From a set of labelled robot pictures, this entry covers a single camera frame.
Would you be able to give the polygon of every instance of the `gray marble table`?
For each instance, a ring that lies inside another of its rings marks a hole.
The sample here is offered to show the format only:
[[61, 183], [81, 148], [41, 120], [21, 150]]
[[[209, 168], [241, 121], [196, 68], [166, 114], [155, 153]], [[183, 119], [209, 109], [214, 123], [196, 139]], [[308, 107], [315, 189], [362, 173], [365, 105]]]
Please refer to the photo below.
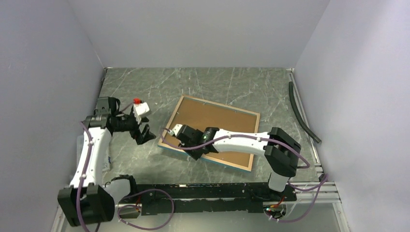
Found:
[[[150, 127], [158, 134], [182, 94], [261, 113], [259, 132], [281, 127], [302, 145], [301, 154], [314, 163], [310, 143], [297, 123], [288, 95], [285, 69], [269, 68], [114, 68], [108, 69], [100, 96], [145, 100], [152, 111]], [[255, 156], [251, 172], [241, 171], [158, 147], [159, 138], [137, 145], [129, 133], [115, 133], [110, 143], [109, 181], [132, 174], [139, 184], [232, 183], [267, 181], [271, 168]], [[292, 181], [318, 181], [316, 171], [298, 170]]]

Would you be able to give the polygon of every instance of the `red cap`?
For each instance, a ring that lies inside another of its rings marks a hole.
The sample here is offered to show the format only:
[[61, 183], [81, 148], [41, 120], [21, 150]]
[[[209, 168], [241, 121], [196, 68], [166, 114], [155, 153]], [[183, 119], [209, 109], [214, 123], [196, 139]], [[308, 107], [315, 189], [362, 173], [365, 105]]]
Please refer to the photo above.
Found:
[[141, 103], [141, 99], [139, 98], [134, 98], [134, 104], [140, 104]]

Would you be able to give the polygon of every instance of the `white wall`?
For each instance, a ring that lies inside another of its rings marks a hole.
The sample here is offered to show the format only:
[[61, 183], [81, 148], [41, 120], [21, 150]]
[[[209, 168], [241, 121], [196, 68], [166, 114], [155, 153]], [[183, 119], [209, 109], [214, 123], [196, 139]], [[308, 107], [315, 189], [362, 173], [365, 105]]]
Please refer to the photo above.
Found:
[[0, 1], [0, 231], [50, 231], [102, 74], [66, 0]]
[[107, 67], [294, 67], [329, 0], [69, 0]]
[[410, 4], [330, 1], [296, 66], [354, 232], [409, 231]]

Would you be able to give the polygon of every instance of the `black hose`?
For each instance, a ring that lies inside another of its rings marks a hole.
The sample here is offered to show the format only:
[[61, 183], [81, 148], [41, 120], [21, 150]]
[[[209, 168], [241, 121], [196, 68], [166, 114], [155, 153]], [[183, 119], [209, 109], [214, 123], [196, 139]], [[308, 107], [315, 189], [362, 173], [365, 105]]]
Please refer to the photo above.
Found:
[[294, 98], [294, 94], [293, 94], [293, 82], [290, 81], [289, 82], [289, 100], [291, 102], [291, 106], [292, 106], [292, 110], [296, 116], [296, 120], [299, 123], [299, 125], [302, 127], [302, 129], [304, 131], [306, 131], [306, 133], [317, 143], [321, 143], [321, 139], [315, 135], [315, 133], [313, 133], [313, 131], [311, 131], [309, 129], [309, 127], [305, 124], [305, 122], [302, 119], [302, 116], [299, 113], [299, 110], [297, 108], [297, 104], [296, 104], [296, 100]]

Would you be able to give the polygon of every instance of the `wooden tray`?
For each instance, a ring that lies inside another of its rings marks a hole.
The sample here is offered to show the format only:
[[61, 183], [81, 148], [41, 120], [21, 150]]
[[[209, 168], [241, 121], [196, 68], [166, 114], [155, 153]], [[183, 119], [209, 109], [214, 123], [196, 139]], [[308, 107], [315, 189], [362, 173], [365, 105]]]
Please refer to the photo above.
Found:
[[[256, 133], [259, 118], [260, 114], [256, 112], [182, 95], [166, 127], [172, 129], [175, 124], [186, 124], [201, 131], [206, 127], [218, 127], [229, 131]], [[171, 144], [178, 146], [179, 140], [165, 131], [163, 135]], [[186, 154], [183, 150], [164, 144], [162, 139], [158, 146]], [[208, 153], [201, 158], [246, 171], [251, 171], [253, 163], [253, 154], [239, 152]]]

